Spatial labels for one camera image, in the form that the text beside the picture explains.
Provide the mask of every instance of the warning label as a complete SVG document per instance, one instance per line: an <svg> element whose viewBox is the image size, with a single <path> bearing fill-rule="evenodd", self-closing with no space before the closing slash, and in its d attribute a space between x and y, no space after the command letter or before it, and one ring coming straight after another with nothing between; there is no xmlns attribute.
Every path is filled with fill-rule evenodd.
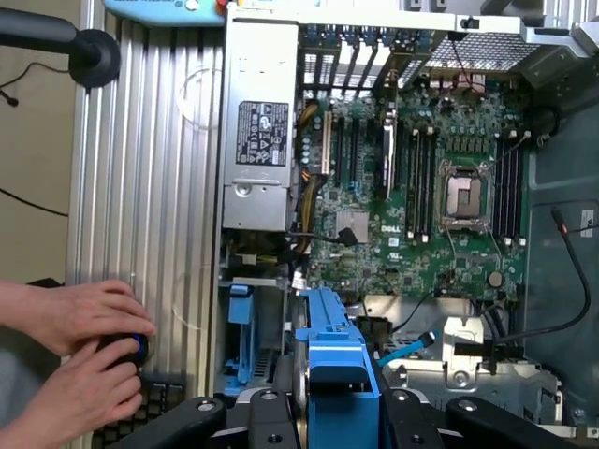
<svg viewBox="0 0 599 449"><path fill-rule="evenodd" d="M241 103L237 122L237 164L284 167L288 125L287 103Z"/></svg>

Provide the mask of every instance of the cable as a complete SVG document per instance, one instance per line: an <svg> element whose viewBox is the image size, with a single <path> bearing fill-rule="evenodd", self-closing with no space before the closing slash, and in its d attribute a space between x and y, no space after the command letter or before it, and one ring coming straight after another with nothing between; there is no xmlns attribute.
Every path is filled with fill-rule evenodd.
<svg viewBox="0 0 599 449"><path fill-rule="evenodd" d="M334 239L333 237L319 236L311 232L287 232L287 235L289 237L308 237L310 239L327 241L329 243L341 243L338 238Z"/></svg>
<svg viewBox="0 0 599 449"><path fill-rule="evenodd" d="M52 213L54 215L58 215L59 217L68 217L67 213L59 212L58 210L52 210L52 209L44 208L43 206L39 206L36 203L32 203L31 201L27 201L26 199L23 199L20 196L16 196L15 194L12 194L8 190L4 190L3 188L0 188L0 194L4 194L6 196L9 196L9 197L11 197L14 200L19 201L20 203L26 204L27 206L31 206L32 208L35 208L35 209L38 209L38 210L43 210L44 212Z"/></svg>
<svg viewBox="0 0 599 449"><path fill-rule="evenodd" d="M561 325L542 327L539 329L528 330L525 332L520 332L518 334L508 335L507 337L501 338L497 340L497 343L507 343L513 340L527 339L529 337L536 337L538 335L545 335L553 332L559 332L561 330L567 329L568 327L572 327L577 325L588 313L591 308L591 288L589 287L589 281L587 280L586 275L584 274L584 270L580 265L580 261L574 251L574 247L572 246L572 242L570 241L570 236L568 234L568 228L565 226L562 213L559 209L553 208L551 210L551 216L553 217L553 221L558 226L558 231L562 236L563 243L565 244L565 249L570 256L570 260L572 261L572 265L574 265L574 269L577 271L577 275L580 278L580 283L582 284L582 289L584 290L584 305L582 309L570 321L567 321Z"/></svg>
<svg viewBox="0 0 599 449"><path fill-rule="evenodd" d="M424 334L420 335L420 337L418 337L418 340L414 341L413 343L410 343L407 346L403 346L402 348L398 349L397 351L394 351L391 354L386 355L385 357L381 358L378 361L378 366L384 367L387 363L389 363L393 360L397 360L398 358L407 357L408 355L413 354L416 351L420 351L421 349L428 348L433 343L435 343L438 336L439 336L439 332L436 332L436 331L425 332Z"/></svg>
<svg viewBox="0 0 599 449"><path fill-rule="evenodd" d="M574 233L578 233L578 232L588 231L589 229L597 229L598 227L599 227L599 224L593 224L591 226L581 227L579 229L569 229L568 233L569 234L574 234Z"/></svg>
<svg viewBox="0 0 599 449"><path fill-rule="evenodd" d="M22 80L23 78L25 78L25 76L27 75L27 73L29 72L29 70L31 70L31 67L33 67L34 65L37 65L39 67L43 67L47 70L50 70L50 72L54 72L54 73L68 73L68 70L63 70L62 68L55 68L52 67L50 65L45 65L43 63L39 63L37 61L34 61L33 63L30 63L24 70L23 72L16 78L13 78L10 81L6 81L3 84L0 84L0 89L4 89L5 87L8 87L11 84L14 84L17 81Z"/></svg>
<svg viewBox="0 0 599 449"><path fill-rule="evenodd" d="M410 313L410 315L406 318L406 320L403 323L400 323L398 325L396 325L395 327L393 327L391 329L391 333L394 334L395 332L397 332L398 330L402 329L405 327L405 325L407 325L410 320L414 317L415 313L417 312L418 308L422 305L422 303L424 301L426 301L428 298L430 298L431 296L433 296L435 294L436 290L431 290L429 293L427 293L424 297L422 297L418 303L416 304L416 306L414 307L414 309L412 310L412 312Z"/></svg>

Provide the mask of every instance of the aluminum side panel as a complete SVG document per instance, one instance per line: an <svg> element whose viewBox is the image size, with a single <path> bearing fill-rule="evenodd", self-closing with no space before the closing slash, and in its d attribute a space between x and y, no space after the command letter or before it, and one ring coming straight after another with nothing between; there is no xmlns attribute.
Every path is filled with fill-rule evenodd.
<svg viewBox="0 0 599 449"><path fill-rule="evenodd" d="M209 393L223 31L153 29L81 5L118 37L120 78L77 92L67 283L131 283L158 327L148 371Z"/></svg>

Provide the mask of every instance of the chipset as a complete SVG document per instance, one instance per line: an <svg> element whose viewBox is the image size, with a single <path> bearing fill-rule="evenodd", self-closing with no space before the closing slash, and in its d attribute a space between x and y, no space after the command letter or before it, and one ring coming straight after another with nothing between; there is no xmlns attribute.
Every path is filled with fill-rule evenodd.
<svg viewBox="0 0 599 449"><path fill-rule="evenodd" d="M368 243L368 218L369 213L364 210L340 210L337 212L337 232L349 227L358 243Z"/></svg>

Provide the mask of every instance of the light blue cable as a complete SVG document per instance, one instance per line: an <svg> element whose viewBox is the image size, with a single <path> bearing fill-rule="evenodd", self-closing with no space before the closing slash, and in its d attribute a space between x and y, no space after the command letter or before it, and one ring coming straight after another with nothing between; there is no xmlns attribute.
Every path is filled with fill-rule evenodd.
<svg viewBox="0 0 599 449"><path fill-rule="evenodd" d="M418 338L418 340L414 341L413 343L410 343L407 346L403 346L402 348L398 349L397 351L394 351L391 354L381 358L378 361L378 366L384 367L387 363L389 363L392 360L407 357L408 355L415 353L416 351L420 351L421 349L429 347L433 343L435 343L435 341L439 338L440 335L441 335L441 332L439 332L438 330L433 330L431 332L425 332Z"/></svg>
<svg viewBox="0 0 599 449"><path fill-rule="evenodd" d="M420 340L416 340L415 342L410 343L407 346L403 346L402 348L398 349L397 351L394 351L391 354L386 355L385 357L381 358L378 361L378 366L384 367L390 361L396 360L398 358L407 357L408 355L415 353L416 351L420 351L422 348L424 348L424 343Z"/></svg>

